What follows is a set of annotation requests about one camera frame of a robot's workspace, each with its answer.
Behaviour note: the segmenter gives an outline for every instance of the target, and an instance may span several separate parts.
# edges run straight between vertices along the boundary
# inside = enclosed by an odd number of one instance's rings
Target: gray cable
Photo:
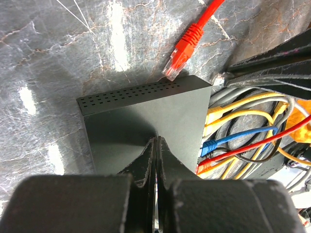
[[[230,92],[234,91],[235,89],[236,89],[235,87],[230,87],[230,88],[224,88],[220,90],[219,92],[217,92],[216,94],[210,97],[208,105],[211,106],[213,103],[225,97],[226,95],[228,95]]]
[[[288,101],[289,106],[287,108],[287,112],[285,113],[285,115],[275,124],[275,126],[277,126],[278,128],[281,127],[281,125],[283,124],[284,121],[286,121],[288,119],[288,117],[290,116],[290,114],[292,114],[294,108],[295,108],[295,100],[294,98],[286,98],[286,101]],[[268,146],[268,148],[261,153],[257,160],[261,160],[264,159],[269,153],[270,150],[272,149],[273,145],[270,144]],[[240,179],[245,179],[247,176],[249,176],[252,172],[254,172],[255,170],[257,170],[260,167],[261,164],[252,164],[250,166],[250,168],[240,177]]]
[[[306,174],[303,175],[303,177],[301,177],[296,183],[294,183],[292,186],[290,186],[289,188],[286,188],[287,191],[292,191],[294,188],[297,188],[298,186],[300,186],[304,181],[306,181],[309,176],[311,175],[311,167],[309,167],[308,171],[306,172]]]
[[[236,90],[233,90],[232,92],[226,94],[225,96],[223,96],[222,98],[219,98],[216,102],[214,102],[213,104],[210,104],[209,108],[213,108],[213,107],[217,107],[217,106],[221,106],[222,104],[230,101],[231,99],[239,96],[240,94],[244,93],[245,91],[248,91],[252,89],[252,87],[248,87],[248,88],[239,88]]]
[[[267,97],[267,98],[264,98],[264,99],[255,100],[255,101],[246,103],[246,104],[242,105],[241,107],[234,109],[232,112],[241,111],[241,110],[245,110],[245,109],[250,109],[250,108],[252,108],[252,107],[254,107],[254,106],[258,105],[258,104],[266,103],[266,102],[270,102],[270,101],[281,101],[281,102],[289,103],[289,100],[286,97],[282,97],[282,96],[279,96],[279,97]],[[305,117],[308,117],[310,115],[307,112],[307,110],[304,107],[302,107],[299,103],[295,102],[294,107],[298,111],[300,111]]]

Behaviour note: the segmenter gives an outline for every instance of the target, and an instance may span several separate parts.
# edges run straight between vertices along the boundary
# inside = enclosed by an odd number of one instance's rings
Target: blue connector
[[[202,146],[202,153],[201,153],[201,157],[205,156],[206,154],[212,152],[213,150],[215,150],[220,144],[229,142],[231,140],[246,136],[246,135],[250,135],[250,134],[254,134],[254,133],[261,133],[261,132],[266,132],[266,131],[270,131],[273,130],[274,134],[277,133],[278,128],[276,126],[267,126],[267,127],[260,127],[260,128],[256,128],[256,129],[251,129],[251,130],[246,130],[243,132],[239,132],[239,133],[234,133],[228,137],[224,137],[218,140],[209,140],[203,143]]]

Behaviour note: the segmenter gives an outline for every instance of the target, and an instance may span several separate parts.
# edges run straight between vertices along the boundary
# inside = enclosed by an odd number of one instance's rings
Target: yellow connector
[[[205,126],[204,126],[204,131],[203,131],[203,136],[207,136],[211,133],[213,133],[213,128],[214,127],[209,127],[208,125],[210,123],[213,123],[214,121],[218,120],[223,116],[223,108],[222,107],[215,107],[208,109],[207,111],[207,116],[206,116],[206,121],[205,121]]]
[[[274,110],[274,113],[278,113],[278,115],[282,114],[287,108],[288,103],[286,102],[279,102]]]

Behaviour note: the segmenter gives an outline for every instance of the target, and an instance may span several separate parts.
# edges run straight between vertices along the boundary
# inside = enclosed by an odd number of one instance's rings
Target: red connector
[[[169,62],[162,71],[169,80],[173,81],[185,67],[187,60],[191,58],[199,40],[202,38],[204,33],[203,27],[223,2],[224,0],[215,0],[212,2],[198,23],[193,23],[177,43]]]

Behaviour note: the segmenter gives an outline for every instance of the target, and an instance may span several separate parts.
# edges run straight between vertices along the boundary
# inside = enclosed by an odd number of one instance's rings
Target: orange object
[[[309,114],[311,114],[311,100],[298,100],[297,102],[303,106]],[[290,117],[287,119],[286,129],[301,122],[305,118],[306,117],[295,108]],[[311,127],[310,125],[306,125],[291,133],[290,136],[296,142],[311,143]]]
[[[186,62],[191,58],[199,40],[203,36],[203,27],[210,17],[215,13],[218,7],[225,0],[215,0],[207,8],[197,23],[193,23],[181,40],[175,46],[175,50],[171,54],[169,62],[164,67],[162,73],[171,81],[173,81],[180,71],[185,67]]]

